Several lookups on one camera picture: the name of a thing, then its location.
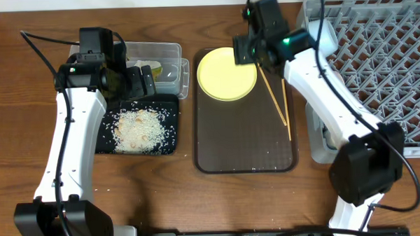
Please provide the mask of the white round bowl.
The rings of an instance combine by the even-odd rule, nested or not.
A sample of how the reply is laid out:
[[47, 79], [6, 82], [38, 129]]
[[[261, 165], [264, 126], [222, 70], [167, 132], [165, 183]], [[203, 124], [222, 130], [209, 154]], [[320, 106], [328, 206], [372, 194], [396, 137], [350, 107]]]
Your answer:
[[326, 146], [330, 150], [337, 150], [337, 146], [335, 144], [335, 141], [334, 141], [333, 136], [331, 135], [329, 129], [326, 126], [323, 126], [322, 132], [323, 132], [323, 138], [325, 140]]

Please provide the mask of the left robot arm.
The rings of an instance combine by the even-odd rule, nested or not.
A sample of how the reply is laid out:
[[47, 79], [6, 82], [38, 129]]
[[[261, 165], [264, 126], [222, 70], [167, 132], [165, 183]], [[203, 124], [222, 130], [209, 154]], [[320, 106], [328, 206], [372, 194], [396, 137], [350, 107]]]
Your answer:
[[22, 236], [139, 236], [114, 225], [94, 204], [92, 167], [99, 125], [109, 106], [152, 97], [150, 67], [126, 65], [126, 44], [102, 27], [80, 29], [79, 51], [52, 68], [57, 119], [48, 163], [30, 203], [15, 207]]

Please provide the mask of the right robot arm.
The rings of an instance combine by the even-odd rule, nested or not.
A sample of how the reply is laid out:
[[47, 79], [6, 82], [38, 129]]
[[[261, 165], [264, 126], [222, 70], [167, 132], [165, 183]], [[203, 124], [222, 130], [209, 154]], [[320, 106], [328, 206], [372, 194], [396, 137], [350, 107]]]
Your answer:
[[277, 0], [247, 1], [243, 18], [248, 34], [233, 39], [235, 62], [280, 69], [328, 128], [337, 149], [329, 171], [337, 204], [327, 233], [376, 236], [368, 221], [408, 166], [403, 129], [365, 109], [328, 64], [338, 45], [327, 19], [292, 31]]

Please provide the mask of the light blue bowl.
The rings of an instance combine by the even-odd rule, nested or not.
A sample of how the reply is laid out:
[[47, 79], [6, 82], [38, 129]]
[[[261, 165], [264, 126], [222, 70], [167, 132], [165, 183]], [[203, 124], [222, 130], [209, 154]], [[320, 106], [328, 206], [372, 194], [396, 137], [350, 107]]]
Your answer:
[[321, 31], [319, 31], [319, 27], [320, 20], [314, 20], [307, 24], [307, 30], [315, 41], [317, 41], [319, 32], [321, 33], [318, 46], [321, 53], [325, 57], [328, 57], [338, 49], [337, 36], [333, 26], [328, 20], [323, 20]]

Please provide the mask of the green snack wrapper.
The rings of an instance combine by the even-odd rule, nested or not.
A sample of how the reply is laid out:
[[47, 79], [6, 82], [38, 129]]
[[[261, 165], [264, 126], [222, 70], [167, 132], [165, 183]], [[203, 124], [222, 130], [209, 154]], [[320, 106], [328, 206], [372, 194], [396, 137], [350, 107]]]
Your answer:
[[152, 61], [150, 69], [152, 71], [153, 79], [156, 82], [163, 72], [162, 65], [157, 61]]

